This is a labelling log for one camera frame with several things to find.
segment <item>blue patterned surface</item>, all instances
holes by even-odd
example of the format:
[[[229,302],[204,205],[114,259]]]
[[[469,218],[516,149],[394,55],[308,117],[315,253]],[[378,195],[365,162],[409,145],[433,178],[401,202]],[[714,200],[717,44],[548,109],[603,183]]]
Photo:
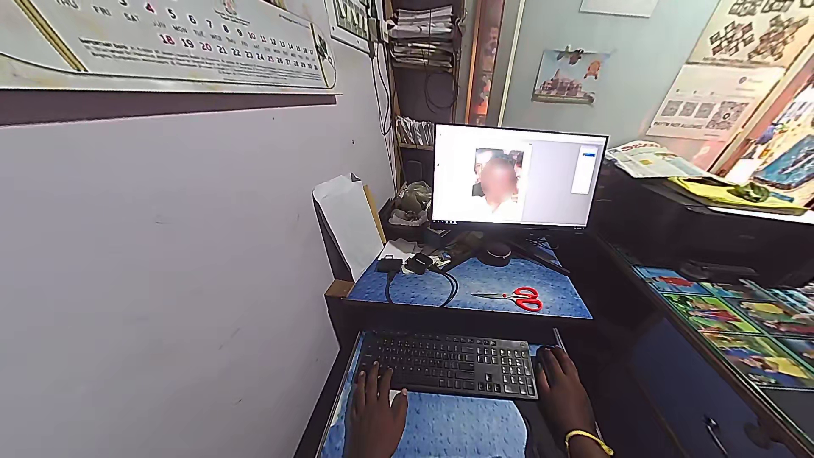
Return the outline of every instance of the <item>blue patterned surface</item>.
[[[345,411],[352,393],[362,339],[359,340],[335,406],[321,458],[341,458],[345,443]],[[535,351],[539,346],[529,346]],[[522,457],[527,431],[511,401],[444,394],[407,394],[407,424],[396,458],[467,456]]]
[[[506,267],[492,267],[472,258],[449,273],[457,279],[460,289],[447,308],[592,319],[591,312],[568,277],[525,259],[513,258]],[[386,283],[387,274],[377,272],[374,261],[356,282],[348,299],[387,302],[384,297]],[[530,312],[516,306],[513,301],[471,295],[512,293],[521,286],[531,286],[540,293],[543,310]],[[424,275],[399,274],[390,287],[390,296],[395,303],[411,306],[439,306],[448,295],[449,282],[442,275],[432,272]]]

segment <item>person's right hand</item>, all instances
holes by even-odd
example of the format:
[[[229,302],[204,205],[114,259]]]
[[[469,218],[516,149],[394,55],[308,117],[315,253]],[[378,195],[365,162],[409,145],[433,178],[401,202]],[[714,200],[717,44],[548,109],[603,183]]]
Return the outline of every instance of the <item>person's right hand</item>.
[[[559,428],[558,434],[581,429],[596,435],[591,401],[571,358],[562,348],[548,347],[540,348],[537,358],[545,364],[545,370],[539,363],[537,367],[540,409]]]

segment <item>wall calendar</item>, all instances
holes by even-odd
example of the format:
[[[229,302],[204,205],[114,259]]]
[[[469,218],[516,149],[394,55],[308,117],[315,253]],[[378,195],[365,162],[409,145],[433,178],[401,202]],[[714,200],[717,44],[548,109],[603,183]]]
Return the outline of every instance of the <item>wall calendar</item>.
[[[0,0],[0,87],[333,93],[320,0]]]

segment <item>black keyboard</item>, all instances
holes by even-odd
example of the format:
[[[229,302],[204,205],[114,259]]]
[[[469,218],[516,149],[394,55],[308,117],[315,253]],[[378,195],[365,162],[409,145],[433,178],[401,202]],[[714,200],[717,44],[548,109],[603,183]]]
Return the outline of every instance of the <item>black keyboard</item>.
[[[383,370],[393,368],[392,390],[537,399],[525,341],[368,332],[362,342],[357,374],[368,372],[374,361]]]

